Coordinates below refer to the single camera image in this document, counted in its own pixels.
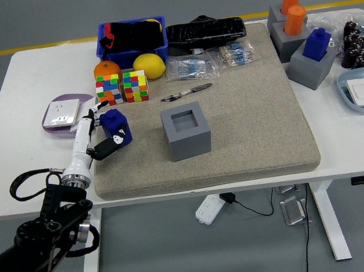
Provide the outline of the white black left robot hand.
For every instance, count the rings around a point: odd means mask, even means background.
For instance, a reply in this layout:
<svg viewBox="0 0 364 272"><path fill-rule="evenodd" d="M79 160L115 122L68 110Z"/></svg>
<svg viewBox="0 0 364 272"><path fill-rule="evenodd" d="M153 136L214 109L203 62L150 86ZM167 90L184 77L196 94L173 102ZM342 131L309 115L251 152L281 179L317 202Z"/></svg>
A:
<svg viewBox="0 0 364 272"><path fill-rule="evenodd" d="M63 180L83 180L90 178L92 160L103 160L116 150L132 141L127 118L117 109L109 109L99 114L99 109L107 105L104 101L88 110L78 123L77 132L72 149L71 163L63 172ZM108 131L107 139L91 147L91 135L95 127L102 126Z"/></svg>

